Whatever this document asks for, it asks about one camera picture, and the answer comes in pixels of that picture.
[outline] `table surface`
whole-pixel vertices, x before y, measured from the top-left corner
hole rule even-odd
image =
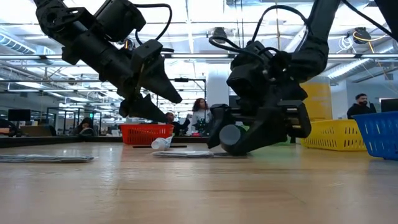
[[[92,142],[0,151],[96,157],[0,163],[1,223],[397,222],[398,162],[366,152],[274,146],[247,159],[159,159],[151,149]]]

